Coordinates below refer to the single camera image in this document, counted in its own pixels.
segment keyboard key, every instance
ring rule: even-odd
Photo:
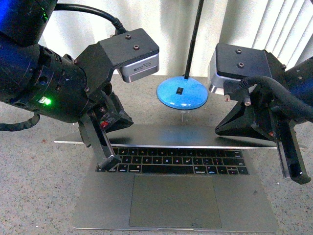
[[[188,157],[195,157],[197,155],[197,151],[195,149],[187,149]]]
[[[142,157],[133,157],[132,163],[141,164]]]
[[[129,165],[129,172],[141,172],[141,165]]]
[[[216,156],[222,157],[222,158],[226,157],[225,151],[224,150],[216,150]]]
[[[132,163],[132,157],[131,156],[123,156],[122,157],[122,163]]]
[[[237,170],[237,168],[235,166],[228,166],[227,170]]]
[[[163,164],[172,164],[171,157],[163,157]]]
[[[127,172],[128,165],[120,164],[118,165],[118,171],[119,172]]]
[[[192,158],[194,165],[202,165],[202,158]]]
[[[238,171],[239,171],[239,174],[241,174],[241,175],[248,175],[249,174],[247,168],[244,166],[239,166]]]
[[[213,165],[211,158],[203,158],[202,160],[204,165]]]
[[[243,157],[241,154],[241,151],[239,150],[225,151],[225,154],[229,158],[242,158]]]
[[[152,164],[152,157],[142,157],[143,164]]]
[[[173,157],[173,164],[181,165],[182,164],[182,158],[181,157]]]
[[[178,149],[177,150],[177,156],[180,156],[180,157],[187,156],[186,149]]]
[[[216,166],[210,165],[210,166],[207,166],[206,169],[207,169],[208,174],[217,174]]]
[[[149,148],[148,149],[149,156],[156,156],[157,155],[157,148]]]
[[[230,175],[238,175],[238,171],[237,170],[228,170],[228,173]]]
[[[162,157],[153,157],[153,164],[162,164]]]
[[[212,160],[214,165],[223,165],[223,161],[221,158],[213,158]]]
[[[118,151],[119,155],[128,155],[128,149],[127,148],[120,148]]]
[[[192,165],[192,159],[191,158],[182,158],[182,162],[185,165]]]
[[[225,158],[224,165],[245,165],[245,162],[242,158]]]
[[[167,156],[167,149],[161,148],[158,150],[158,155],[159,156]]]
[[[218,166],[217,170],[218,170],[219,174],[227,174],[226,166]]]
[[[204,149],[197,149],[197,156],[198,157],[206,157],[206,152]]]
[[[167,156],[177,156],[177,150],[174,148],[167,149]]]
[[[147,156],[148,155],[148,150],[146,148],[140,148],[138,150],[138,155],[139,156]]]
[[[194,166],[194,170],[196,174],[206,174],[205,166],[203,165]]]
[[[117,166],[112,168],[112,169],[110,169],[110,170],[108,170],[107,172],[116,172],[116,171],[117,171]]]
[[[205,152],[206,152],[207,157],[212,157],[212,158],[216,157],[214,150],[209,149],[209,150],[206,150]]]
[[[191,165],[142,165],[143,173],[193,174]]]
[[[138,155],[138,149],[137,148],[130,148],[128,151],[128,154],[132,155],[132,156],[137,156]]]

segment blue lamp base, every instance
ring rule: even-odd
[[[208,92],[197,80],[183,76],[163,81],[157,88],[158,99],[165,105],[180,110],[196,109],[207,101]]]

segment laptop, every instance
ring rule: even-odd
[[[95,157],[72,219],[77,229],[275,232],[276,218],[246,149],[269,141],[214,127],[133,125],[108,134],[122,162]],[[79,133],[58,143],[82,143]]]

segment laptop keyboard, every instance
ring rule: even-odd
[[[108,172],[248,175],[240,150],[114,147],[122,162]]]

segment black cable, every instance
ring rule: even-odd
[[[313,120],[313,108],[295,97],[283,85],[276,80],[266,76],[246,77],[239,82],[239,89],[248,89],[255,84],[270,88],[279,101],[290,110],[297,112],[305,119]]]
[[[121,23],[121,21],[119,21],[118,18],[112,16],[111,14],[105,11],[99,10],[94,7],[84,6],[84,5],[79,5],[79,4],[58,3],[56,4],[54,10],[55,11],[79,11],[79,12],[91,13],[91,14],[100,16],[110,21],[113,24],[113,26],[116,28],[117,35],[127,32],[127,30],[123,27],[123,24]]]
[[[202,8],[203,8],[203,2],[204,2],[204,0],[200,0],[199,5],[198,5],[194,31],[192,33],[192,37],[191,37],[191,41],[190,41],[190,47],[189,47],[189,53],[188,53],[188,59],[187,59],[185,77],[184,77],[185,79],[189,78],[189,72],[190,72],[190,68],[191,68],[192,57],[193,57],[195,45],[196,45],[197,32],[198,32],[201,12],[202,12]]]
[[[15,124],[0,123],[0,131],[22,131],[35,126],[39,122],[39,120],[40,115],[35,113],[32,118],[21,123]]]

